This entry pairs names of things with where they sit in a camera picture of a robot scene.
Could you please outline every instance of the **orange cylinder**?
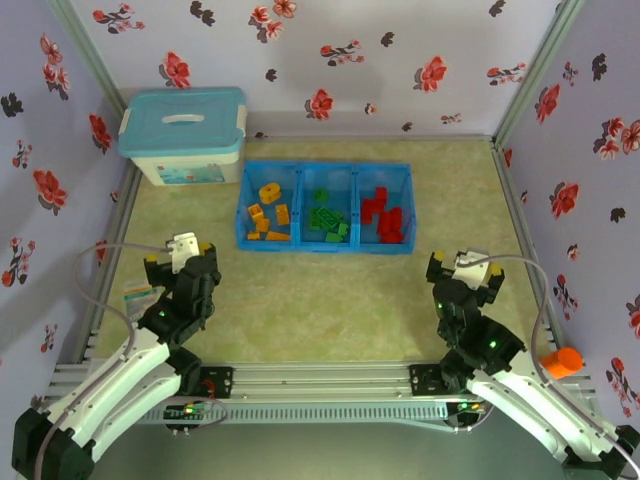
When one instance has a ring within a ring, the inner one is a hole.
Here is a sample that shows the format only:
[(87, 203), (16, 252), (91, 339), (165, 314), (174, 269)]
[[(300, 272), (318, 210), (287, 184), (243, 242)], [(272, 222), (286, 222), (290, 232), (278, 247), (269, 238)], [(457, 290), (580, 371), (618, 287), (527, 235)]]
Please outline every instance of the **orange cylinder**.
[(576, 349), (563, 347), (540, 359), (540, 363), (553, 378), (559, 380), (577, 373), (582, 368), (582, 355)]

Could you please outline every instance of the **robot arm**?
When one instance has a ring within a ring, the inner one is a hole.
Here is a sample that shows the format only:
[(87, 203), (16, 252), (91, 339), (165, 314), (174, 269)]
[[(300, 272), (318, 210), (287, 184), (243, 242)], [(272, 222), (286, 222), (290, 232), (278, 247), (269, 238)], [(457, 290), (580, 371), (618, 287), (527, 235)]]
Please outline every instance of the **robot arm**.
[(211, 296), (221, 275), (215, 247), (204, 245), (201, 253), (194, 234), (176, 235), (167, 246), (172, 262), (145, 260), (149, 283), (164, 286), (165, 292), (138, 322), (129, 355), (123, 355), (127, 340), (76, 390), (47, 411), (29, 409), (17, 420), (12, 466), (27, 480), (35, 477), (38, 452), (54, 425), (42, 480), (84, 480), (104, 451), (147, 411), (195, 390), (201, 361), (181, 345), (213, 314)]
[(537, 438), (567, 472), (579, 471), (580, 478), (618, 478), (627, 462), (611, 440), (632, 454), (640, 434), (629, 426), (615, 427), (571, 400), (557, 382), (540, 378), (524, 343), (482, 315), (479, 307), (495, 300), (504, 272), (488, 262), (484, 269), (459, 265), (486, 257), (484, 252), (458, 252), (456, 268), (449, 270), (442, 268), (442, 254), (431, 256), (427, 279), (434, 283), (438, 334), (450, 348), (440, 362), (444, 383), (455, 393), (475, 393), (493, 403)]

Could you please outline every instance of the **blue sorting tray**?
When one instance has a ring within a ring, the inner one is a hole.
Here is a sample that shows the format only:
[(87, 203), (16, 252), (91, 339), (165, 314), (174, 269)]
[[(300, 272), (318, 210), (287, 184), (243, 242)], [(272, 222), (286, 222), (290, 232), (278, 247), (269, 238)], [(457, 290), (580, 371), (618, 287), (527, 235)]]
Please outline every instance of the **blue sorting tray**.
[[(268, 183), (278, 183), (282, 196), (265, 205), (258, 191)], [(362, 225), (362, 200), (374, 198), (376, 187), (385, 187), (388, 193), (386, 211), (402, 209), (402, 243), (380, 243), (377, 234), (379, 215), (373, 223)], [(318, 189), (328, 192), (325, 202), (314, 199)], [(286, 203), (290, 224), (279, 226), (275, 206)], [(264, 216), (270, 220), (269, 230), (290, 235), (289, 241), (248, 240), (255, 224), (248, 208), (259, 204)], [(313, 228), (312, 208), (327, 208), (332, 214), (344, 217), (349, 224), (347, 233), (339, 242), (327, 242), (326, 232)], [(236, 211), (236, 238), (238, 248), (257, 252), (319, 252), (319, 253), (372, 253), (410, 254), (416, 241), (416, 211), (413, 199), (411, 168), (405, 164), (382, 163), (308, 163), (280, 161), (247, 161), (245, 164), (238, 209)]]

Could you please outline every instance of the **floral wallpaper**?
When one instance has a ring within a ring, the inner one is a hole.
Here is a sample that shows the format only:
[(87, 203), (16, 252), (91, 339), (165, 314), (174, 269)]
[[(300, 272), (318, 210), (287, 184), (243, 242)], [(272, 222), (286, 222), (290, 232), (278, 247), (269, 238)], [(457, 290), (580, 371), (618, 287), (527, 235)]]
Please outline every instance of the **floral wallpaper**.
[(4, 0), (0, 42), (0, 478), (12, 479), (14, 422), (71, 361), (86, 309), (71, 265), (104, 240), (126, 160), (115, 115), (45, 2)]
[(238, 86), (257, 138), (493, 134), (559, 5), (58, 1), (75, 8), (126, 100)]
[(557, 318), (604, 413), (640, 429), (638, 22), (635, 0), (586, 2), (504, 153)]

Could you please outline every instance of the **box handle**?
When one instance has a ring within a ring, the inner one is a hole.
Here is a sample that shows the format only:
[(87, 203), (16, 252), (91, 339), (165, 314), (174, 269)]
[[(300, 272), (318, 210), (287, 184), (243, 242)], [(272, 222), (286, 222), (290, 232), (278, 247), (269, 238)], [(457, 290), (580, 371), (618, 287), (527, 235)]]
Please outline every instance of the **box handle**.
[(183, 114), (183, 115), (167, 115), (162, 118), (162, 123), (188, 122), (195, 123), (204, 120), (204, 115)]

